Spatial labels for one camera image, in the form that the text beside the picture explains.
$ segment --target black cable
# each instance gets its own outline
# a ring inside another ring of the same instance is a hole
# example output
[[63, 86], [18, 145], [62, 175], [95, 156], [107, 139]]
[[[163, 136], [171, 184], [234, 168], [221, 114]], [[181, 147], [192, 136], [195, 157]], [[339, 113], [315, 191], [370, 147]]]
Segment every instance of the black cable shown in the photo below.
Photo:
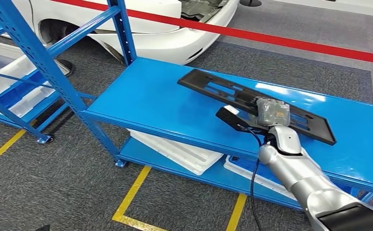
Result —
[[[259, 143], [259, 147], [261, 147], [262, 144], [261, 144], [260, 138], [257, 136], [256, 132], [252, 131], [248, 128], [247, 128], [247, 130], [254, 136], [254, 138], [256, 138], [257, 142]], [[259, 158], [257, 158], [256, 164], [255, 164], [254, 170], [253, 170], [253, 175], [252, 175], [251, 181], [250, 181], [250, 202], [251, 202], [251, 211], [253, 213], [254, 219], [256, 220], [257, 227], [259, 228], [259, 231], [262, 231], [263, 228], [261, 227], [260, 221], [257, 218], [256, 207], [254, 205], [254, 179], [256, 177], [256, 172], [257, 172], [257, 169], [259, 167], [259, 163], [260, 163], [260, 160], [259, 160]]]

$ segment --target clear plastic bag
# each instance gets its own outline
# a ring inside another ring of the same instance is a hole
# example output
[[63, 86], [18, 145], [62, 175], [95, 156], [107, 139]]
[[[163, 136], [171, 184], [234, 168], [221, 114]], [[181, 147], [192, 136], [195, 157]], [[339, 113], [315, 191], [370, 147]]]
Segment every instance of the clear plastic bag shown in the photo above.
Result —
[[257, 98], [257, 123], [262, 126], [290, 125], [290, 105], [283, 101], [267, 98]]

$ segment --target shelf upright post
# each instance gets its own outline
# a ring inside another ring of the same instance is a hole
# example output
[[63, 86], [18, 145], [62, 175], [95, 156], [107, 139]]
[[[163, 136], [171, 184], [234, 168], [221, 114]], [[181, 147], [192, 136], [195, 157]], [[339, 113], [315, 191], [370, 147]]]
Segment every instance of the shelf upright post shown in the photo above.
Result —
[[[109, 1], [109, 3], [111, 5], [117, 5], [117, 2]], [[123, 7], [121, 8], [123, 9], [121, 12], [125, 12], [124, 5], [118, 5], [118, 7]], [[118, 17], [117, 19], [121, 19], [122, 27], [118, 25], [116, 25], [116, 27], [124, 28], [125, 30], [126, 27], [129, 28], [128, 19], [123, 18], [123, 13], [121, 13], [121, 16], [121, 18]], [[11, 0], [0, 0], [0, 25], [37, 67], [43, 77], [58, 91], [63, 100], [68, 103], [69, 107], [82, 120], [93, 135], [96, 136], [112, 156], [115, 157], [116, 165], [124, 166], [125, 161], [117, 158], [119, 153], [118, 149], [104, 133], [100, 125], [82, 114], [87, 108], [86, 104], [82, 101], [79, 93], [74, 89], [69, 80], [60, 71], [53, 57], [36, 37]], [[118, 33], [121, 34], [121, 39], [126, 36], [125, 31], [118, 31]], [[125, 41], [128, 42], [128, 46], [133, 45], [131, 43], [132, 40], [129, 42], [129, 40], [126, 39]], [[131, 63], [132, 56], [135, 56], [135, 53], [132, 54], [130, 52], [130, 56], [128, 56], [130, 60], [129, 63]]]
[[113, 21], [122, 47], [125, 64], [130, 65], [137, 58], [137, 55], [124, 0], [107, 0], [107, 4], [109, 7], [121, 6], [120, 12], [113, 17]]

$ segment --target red barrier tape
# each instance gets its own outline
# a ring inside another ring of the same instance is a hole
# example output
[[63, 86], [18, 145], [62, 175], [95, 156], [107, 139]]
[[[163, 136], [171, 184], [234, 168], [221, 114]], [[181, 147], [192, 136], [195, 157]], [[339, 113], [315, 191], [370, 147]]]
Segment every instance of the red barrier tape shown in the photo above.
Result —
[[[86, 8], [91, 8], [95, 10], [105, 11], [107, 10], [107, 6], [99, 3], [93, 3], [83, 0], [52, 0], [57, 1], [61, 3], [66, 3], [70, 5], [75, 6], [81, 6]], [[213, 32], [217, 34], [227, 35], [227, 36], [233, 36], [237, 38], [243, 38], [248, 39], [252, 41], [257, 42], [264, 42], [269, 43], [273, 45], [278, 46], [284, 46], [284, 47], [290, 47], [305, 51], [312, 51], [322, 54], [329, 54], [329, 55], [335, 55], [350, 59], [356, 59], [356, 60], [362, 60], [362, 61], [368, 61], [373, 63], [373, 53], [364, 52], [364, 51], [355, 51], [350, 50], [346, 48], [340, 48], [340, 47], [333, 47], [318, 43], [312, 43], [312, 42], [305, 42], [295, 39], [288, 39], [288, 38], [282, 38], [278, 36], [273, 35], [266, 35], [246, 30], [240, 30], [240, 29], [234, 29], [230, 27], [223, 27], [223, 26], [215, 26], [205, 23], [199, 23], [199, 22], [193, 22], [185, 19], [180, 18], [172, 18], [152, 13], [146, 13], [146, 12], [140, 12], [140, 11], [134, 11], [134, 10], [127, 10], [128, 16], [151, 20], [155, 22], [161, 22], [166, 24], [172, 24], [182, 27], [189, 27], [197, 30], [204, 30], [208, 32]]]

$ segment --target white plastic bin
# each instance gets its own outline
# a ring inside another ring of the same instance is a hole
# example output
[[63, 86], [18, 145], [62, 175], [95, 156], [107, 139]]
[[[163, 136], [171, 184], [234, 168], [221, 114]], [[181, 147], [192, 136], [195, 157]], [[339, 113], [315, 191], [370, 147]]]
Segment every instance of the white plastic bin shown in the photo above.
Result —
[[[0, 74], [22, 78], [35, 68], [18, 47], [0, 43]], [[0, 94], [15, 82], [16, 80], [0, 77]]]
[[223, 154], [130, 130], [130, 135], [196, 175], [202, 175]]
[[[249, 180], [251, 180], [252, 176], [253, 176], [253, 172], [252, 171], [249, 171], [249, 170], [246, 170], [240, 166], [237, 166], [233, 163], [230, 163], [229, 161], [229, 158], [231, 158], [231, 156], [227, 156], [226, 157], [226, 161], [224, 163], [224, 168], [236, 173], [236, 174], [239, 174]], [[257, 183], [257, 184], [260, 184], [268, 189], [271, 189], [281, 195], [284, 195], [288, 198], [291, 198], [293, 200], [296, 201], [296, 198], [294, 197], [294, 195], [292, 193], [290, 193], [289, 191], [287, 191], [283, 185], [281, 184], [278, 184], [272, 180], [269, 180], [267, 178], [264, 178], [258, 174], [256, 174], [255, 178], [254, 178], [254, 181]]]
[[31, 111], [38, 103], [50, 96], [55, 92], [55, 89], [46, 87], [37, 87], [26, 94], [20, 101], [9, 108], [11, 112], [16, 114], [18, 117], [25, 116]]

